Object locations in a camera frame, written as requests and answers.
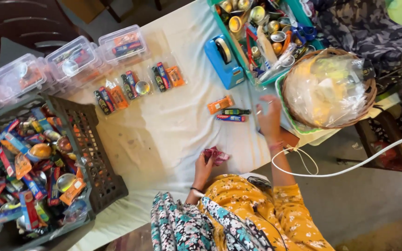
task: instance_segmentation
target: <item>red fabric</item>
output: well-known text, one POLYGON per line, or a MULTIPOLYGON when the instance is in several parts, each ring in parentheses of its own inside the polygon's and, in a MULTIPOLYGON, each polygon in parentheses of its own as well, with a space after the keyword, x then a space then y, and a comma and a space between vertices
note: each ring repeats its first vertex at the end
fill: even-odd
POLYGON ((209 162, 209 158, 212 156, 214 157, 214 165, 219 166, 223 162, 227 161, 231 156, 228 154, 225 154, 223 152, 218 151, 217 147, 214 146, 212 148, 204 149, 204 161, 207 164, 209 162))

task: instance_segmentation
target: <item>plastic crate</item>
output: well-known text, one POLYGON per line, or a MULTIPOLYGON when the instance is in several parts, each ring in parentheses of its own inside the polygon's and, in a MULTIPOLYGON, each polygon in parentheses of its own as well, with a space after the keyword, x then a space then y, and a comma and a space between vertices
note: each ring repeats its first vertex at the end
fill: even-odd
MULTIPOLYGON (((238 52, 237 46, 235 46, 235 43, 232 42, 231 35, 230 35, 228 29, 226 28, 226 26, 221 21, 221 18, 218 15, 218 13, 217 13, 217 11, 215 9, 214 5, 218 4, 219 2, 222 2, 222 1, 223 0, 207 0, 207 3, 210 6, 210 10, 212 11, 212 14, 214 15, 215 21, 218 23, 218 26, 220 27, 221 32, 224 34, 226 39, 229 41, 229 44, 231 45, 232 53, 238 59, 238 63, 240 64, 240 66, 242 66, 242 68, 244 70, 244 73, 246 74, 248 79, 252 82, 252 84, 255 85, 255 79, 252 76, 251 71, 249 70, 249 66, 247 66, 245 64, 244 59, 241 57, 240 53, 238 52)), ((291 10, 294 13, 294 16, 297 19, 297 22, 305 24, 307 26, 313 26, 313 24, 311 23, 311 20, 309 19, 309 17, 304 13, 304 11, 302 9, 302 5, 300 4, 300 2, 298 0, 281 0, 280 1, 280 3, 283 3, 283 2, 286 2, 289 5, 289 7, 291 8, 291 10)), ((317 39, 313 40, 311 42, 311 44, 317 50, 325 49, 323 44, 317 39)), ((289 71, 289 69, 290 69, 290 67, 286 68, 284 71, 279 72, 274 77, 272 77, 272 78, 266 80, 265 82, 261 83, 261 85, 266 86, 266 85, 268 85, 270 83, 274 83, 278 77, 282 76, 285 72, 289 71)))
POLYGON ((25 251, 36 248, 53 238, 88 224, 103 209, 128 195, 128 189, 122 177, 114 173, 97 133, 96 126, 99 121, 94 105, 82 105, 46 94, 34 95, 13 106, 1 109, 0 129, 16 117, 28 116, 32 108, 40 107, 45 103, 61 119, 79 164, 83 165, 79 161, 81 157, 89 156, 90 161, 84 165, 85 168, 82 168, 88 189, 85 198, 88 215, 84 221, 65 225, 58 234, 52 232, 31 241, 25 241, 19 237, 15 221, 1 224, 0 251, 25 251), (79 140, 86 142, 86 148, 82 149, 78 144, 79 140))

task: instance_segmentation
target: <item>bangle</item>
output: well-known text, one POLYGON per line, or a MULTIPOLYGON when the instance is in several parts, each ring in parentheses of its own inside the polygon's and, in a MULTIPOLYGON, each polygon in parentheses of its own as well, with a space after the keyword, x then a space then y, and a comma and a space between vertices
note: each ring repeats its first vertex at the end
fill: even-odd
POLYGON ((269 151, 279 150, 280 148, 283 150, 283 141, 279 141, 273 145, 268 145, 269 151))
POLYGON ((198 191, 198 192, 200 192, 200 193, 203 193, 201 190, 199 190, 198 188, 194 188, 194 187, 190 187, 190 190, 196 190, 196 191, 198 191))

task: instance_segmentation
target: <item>tape dispenser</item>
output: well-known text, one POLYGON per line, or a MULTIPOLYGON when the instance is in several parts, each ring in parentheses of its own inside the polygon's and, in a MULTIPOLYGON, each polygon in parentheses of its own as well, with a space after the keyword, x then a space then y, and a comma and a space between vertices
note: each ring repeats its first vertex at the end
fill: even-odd
POLYGON ((237 60, 229 48, 230 45, 223 34, 208 40, 204 45, 204 51, 226 90, 230 90, 244 81, 243 68, 238 66, 237 60))

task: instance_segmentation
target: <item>wicker basket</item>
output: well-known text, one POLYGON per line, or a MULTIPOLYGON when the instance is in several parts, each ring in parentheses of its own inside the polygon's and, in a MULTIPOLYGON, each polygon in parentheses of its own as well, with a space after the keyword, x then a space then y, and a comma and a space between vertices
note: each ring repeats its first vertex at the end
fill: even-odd
MULTIPOLYGON (((327 54, 333 54, 333 55, 350 54, 350 53, 348 53, 348 52, 346 52, 344 50, 341 50, 341 49, 327 48, 327 49, 324 49, 324 50, 326 50, 327 54)), ((293 65, 291 70, 289 70, 285 80, 283 81, 283 85, 285 85, 286 80, 289 77, 289 74, 291 74, 291 72, 294 70, 294 68, 300 62, 302 62, 303 60, 306 60, 306 59, 310 59, 310 58, 318 55, 319 53, 321 53, 324 50, 317 50, 317 51, 314 51, 314 52, 310 52, 310 53, 306 54, 305 56, 303 56, 301 59, 299 59, 293 65)), ((351 55, 354 57, 354 59, 358 59, 358 57, 356 55, 354 55, 354 54, 351 54, 351 55)), ((376 82, 375 82, 375 79, 374 78, 368 79, 367 81, 364 82, 364 84, 365 84, 365 96, 366 96, 366 99, 367 99, 367 103, 364 106, 364 109, 362 110, 362 112, 359 114, 359 116, 357 118, 355 118, 354 120, 352 120, 352 121, 350 121, 348 123, 345 123, 343 125, 330 126, 330 127, 313 125, 313 124, 309 123, 308 121, 305 121, 297 113, 295 113, 294 110, 290 107, 290 105, 286 101, 285 101, 285 105, 286 105, 289 113, 293 117, 293 119, 295 121, 297 121, 297 122, 300 122, 300 123, 306 125, 306 126, 309 126, 311 128, 321 128, 321 129, 342 129, 344 127, 356 124, 360 119, 362 119, 363 117, 365 117, 367 115, 368 111, 372 108, 373 104, 375 104, 375 97, 376 97, 376 82)), ((284 88, 283 86, 282 86, 282 97, 283 97, 283 100, 287 100, 286 99, 286 88, 284 88)))

